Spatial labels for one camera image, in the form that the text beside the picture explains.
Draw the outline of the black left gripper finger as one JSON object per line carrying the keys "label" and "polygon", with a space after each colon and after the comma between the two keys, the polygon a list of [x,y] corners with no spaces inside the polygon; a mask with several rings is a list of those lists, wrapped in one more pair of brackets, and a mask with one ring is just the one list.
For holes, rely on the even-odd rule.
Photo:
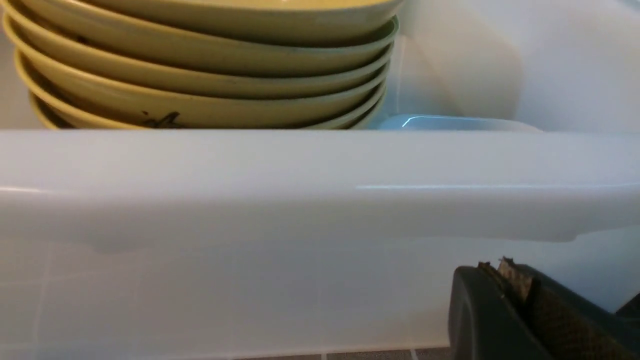
{"label": "black left gripper finger", "polygon": [[633,317],[608,312],[543,272],[504,257],[459,266],[448,339],[453,360],[637,360]]}

